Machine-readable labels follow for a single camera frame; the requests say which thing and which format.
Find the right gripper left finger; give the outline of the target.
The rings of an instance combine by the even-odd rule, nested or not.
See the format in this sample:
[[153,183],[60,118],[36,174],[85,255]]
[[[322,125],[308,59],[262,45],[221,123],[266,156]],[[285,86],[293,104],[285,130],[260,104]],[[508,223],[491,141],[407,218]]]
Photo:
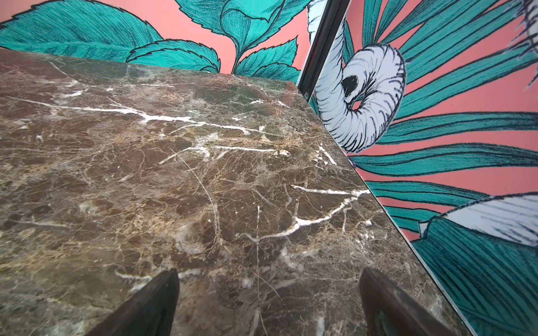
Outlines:
[[162,335],[172,329],[180,283],[175,269],[164,271],[125,301],[89,335]]

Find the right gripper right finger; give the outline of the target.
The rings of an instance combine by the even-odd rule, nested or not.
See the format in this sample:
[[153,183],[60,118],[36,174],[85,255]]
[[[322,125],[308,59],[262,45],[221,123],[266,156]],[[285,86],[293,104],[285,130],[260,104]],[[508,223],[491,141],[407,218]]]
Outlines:
[[366,267],[359,290],[369,335],[453,335],[380,270]]

